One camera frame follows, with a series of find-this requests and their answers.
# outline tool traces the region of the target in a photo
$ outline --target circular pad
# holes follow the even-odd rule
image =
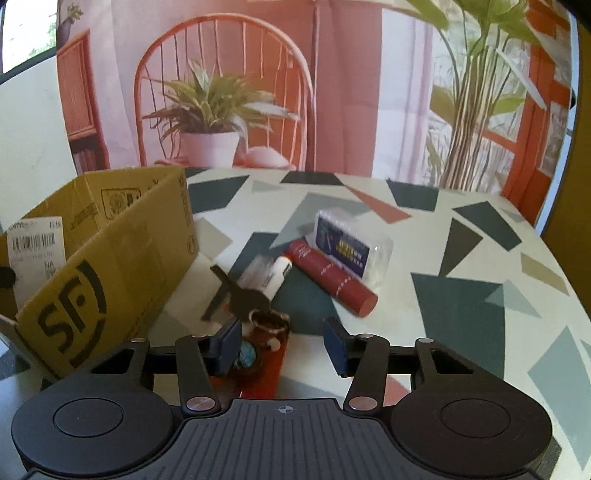
[[[458,435],[487,439],[504,432],[511,418],[507,411],[496,403],[466,398],[443,407],[441,420],[448,429]]]
[[[103,477],[164,447],[174,431],[168,404],[119,380],[123,375],[105,377],[66,378],[17,411],[12,439],[27,468],[69,478]]]
[[[122,420],[123,410],[117,403],[102,398],[83,398],[60,408],[53,423],[66,435],[88,438],[109,433]]]
[[[504,478],[539,463],[552,437],[545,410],[513,389],[415,390],[392,409],[391,431],[423,465],[462,478]]]

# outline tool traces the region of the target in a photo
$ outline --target white flower pot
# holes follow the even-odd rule
[[[221,134],[181,133],[181,143],[189,163],[194,167],[231,167],[240,135],[237,132]]]

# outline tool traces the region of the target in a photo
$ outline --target pink cushion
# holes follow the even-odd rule
[[[244,165],[249,168],[277,168],[279,170],[295,170],[283,155],[271,147],[249,148],[244,157]]]

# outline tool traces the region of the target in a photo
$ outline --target chair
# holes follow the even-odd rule
[[[275,102],[295,112],[300,121],[273,119],[272,132],[251,129],[248,147],[267,146],[304,170],[308,137],[314,135],[314,93],[310,71],[294,41],[277,27],[242,14],[218,13],[175,26],[150,45],[135,74],[134,102],[140,164],[184,164],[178,134],[160,140],[168,125],[157,129],[144,115],[169,104],[157,80],[185,79],[193,59],[208,72],[248,74],[257,87],[273,92]]]

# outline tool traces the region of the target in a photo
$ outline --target potted plant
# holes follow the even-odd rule
[[[64,19],[63,22],[60,23],[60,26],[57,27],[56,32],[56,48],[59,50],[62,48],[70,38],[70,30],[72,25],[76,20],[79,20],[84,12],[80,9],[79,4],[71,4],[67,7],[67,17]]]
[[[164,127],[160,138],[179,133],[189,163],[196,167],[231,167],[240,138],[248,144],[248,129],[270,131],[269,118],[298,120],[275,104],[275,95],[257,90],[245,76],[210,75],[189,60],[189,80],[162,81],[169,88],[170,104],[145,115],[156,119],[152,128]]]

